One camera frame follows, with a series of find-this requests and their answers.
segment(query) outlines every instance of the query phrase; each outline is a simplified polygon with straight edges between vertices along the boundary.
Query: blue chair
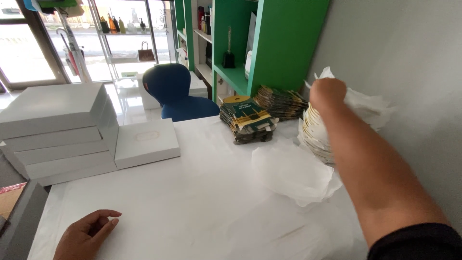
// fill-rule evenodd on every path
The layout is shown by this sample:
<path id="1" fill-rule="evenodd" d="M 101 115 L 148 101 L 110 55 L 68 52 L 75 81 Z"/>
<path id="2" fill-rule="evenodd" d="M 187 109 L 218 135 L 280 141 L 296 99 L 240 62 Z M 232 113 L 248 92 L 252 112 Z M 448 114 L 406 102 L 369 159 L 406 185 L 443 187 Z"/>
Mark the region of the blue chair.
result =
<path id="1" fill-rule="evenodd" d="M 160 64 L 143 75 L 146 91 L 162 106 L 162 118 L 173 122 L 217 116 L 215 102 L 201 97 L 190 97 L 191 75 L 181 64 Z"/>

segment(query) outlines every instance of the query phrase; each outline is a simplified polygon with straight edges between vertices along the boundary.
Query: black sleeve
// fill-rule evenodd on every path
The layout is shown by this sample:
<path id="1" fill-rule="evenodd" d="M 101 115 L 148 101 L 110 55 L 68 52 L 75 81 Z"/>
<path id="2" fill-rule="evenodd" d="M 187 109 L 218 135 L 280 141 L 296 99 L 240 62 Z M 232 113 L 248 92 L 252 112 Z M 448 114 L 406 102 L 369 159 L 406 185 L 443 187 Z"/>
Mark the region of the black sleeve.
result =
<path id="1" fill-rule="evenodd" d="M 462 259 L 462 239 L 450 226 L 424 223 L 399 229 L 375 242 L 368 260 Z"/>

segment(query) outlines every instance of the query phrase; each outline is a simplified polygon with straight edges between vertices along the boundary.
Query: forearm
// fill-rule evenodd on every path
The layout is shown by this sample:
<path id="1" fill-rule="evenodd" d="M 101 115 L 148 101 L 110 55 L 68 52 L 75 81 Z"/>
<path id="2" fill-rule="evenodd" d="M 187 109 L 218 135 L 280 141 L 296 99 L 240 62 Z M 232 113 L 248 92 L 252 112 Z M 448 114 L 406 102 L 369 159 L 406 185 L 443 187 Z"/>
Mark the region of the forearm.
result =
<path id="1" fill-rule="evenodd" d="M 405 226 L 447 223 L 409 165 L 346 105 L 320 107 L 318 111 L 370 246 Z"/>

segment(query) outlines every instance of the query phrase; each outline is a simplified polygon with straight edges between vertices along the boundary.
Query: handbag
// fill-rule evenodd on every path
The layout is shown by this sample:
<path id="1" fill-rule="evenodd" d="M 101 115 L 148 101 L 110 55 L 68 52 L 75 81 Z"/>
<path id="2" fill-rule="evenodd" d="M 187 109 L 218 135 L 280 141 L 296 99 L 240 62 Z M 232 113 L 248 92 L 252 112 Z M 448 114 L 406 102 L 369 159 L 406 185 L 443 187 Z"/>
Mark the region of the handbag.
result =
<path id="1" fill-rule="evenodd" d="M 152 49 L 148 49 L 149 45 L 147 41 L 143 41 L 141 43 L 141 49 L 138 50 L 138 58 L 140 62 L 148 62 L 148 61 L 155 61 L 156 58 L 154 58 L 154 53 L 152 52 Z"/>

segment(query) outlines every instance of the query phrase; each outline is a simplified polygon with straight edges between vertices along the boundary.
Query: white tablecloth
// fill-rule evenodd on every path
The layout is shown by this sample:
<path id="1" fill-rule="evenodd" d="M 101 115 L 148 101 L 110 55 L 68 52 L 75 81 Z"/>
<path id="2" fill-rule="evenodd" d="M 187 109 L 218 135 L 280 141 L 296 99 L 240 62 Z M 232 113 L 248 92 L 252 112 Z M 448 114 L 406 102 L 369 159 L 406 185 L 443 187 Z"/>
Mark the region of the white tablecloth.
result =
<path id="1" fill-rule="evenodd" d="M 69 224 L 97 209 L 123 213 L 98 259 L 361 259 L 367 247 L 344 188 L 307 210 L 264 187 L 252 151 L 219 117 L 176 122 L 181 157 L 53 185 L 30 260 L 52 259 Z"/>

